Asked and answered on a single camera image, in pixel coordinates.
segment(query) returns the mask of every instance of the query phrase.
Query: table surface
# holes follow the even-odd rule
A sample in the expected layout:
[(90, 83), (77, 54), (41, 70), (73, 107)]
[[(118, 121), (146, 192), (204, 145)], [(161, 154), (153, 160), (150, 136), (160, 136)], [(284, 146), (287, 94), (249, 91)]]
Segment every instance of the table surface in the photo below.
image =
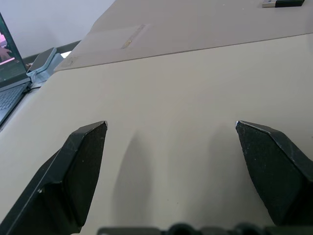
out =
[(0, 220), (71, 132), (106, 120), (81, 234), (271, 225), (235, 122), (278, 129), (312, 157), (312, 61), (309, 34), (57, 72), (0, 133)]

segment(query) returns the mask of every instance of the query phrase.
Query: usb flash drive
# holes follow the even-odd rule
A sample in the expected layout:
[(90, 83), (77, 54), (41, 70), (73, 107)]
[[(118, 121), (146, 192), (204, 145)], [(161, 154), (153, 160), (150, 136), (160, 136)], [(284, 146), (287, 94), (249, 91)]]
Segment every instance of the usb flash drive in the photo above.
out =
[(264, 0), (262, 7), (302, 6), (304, 0)]

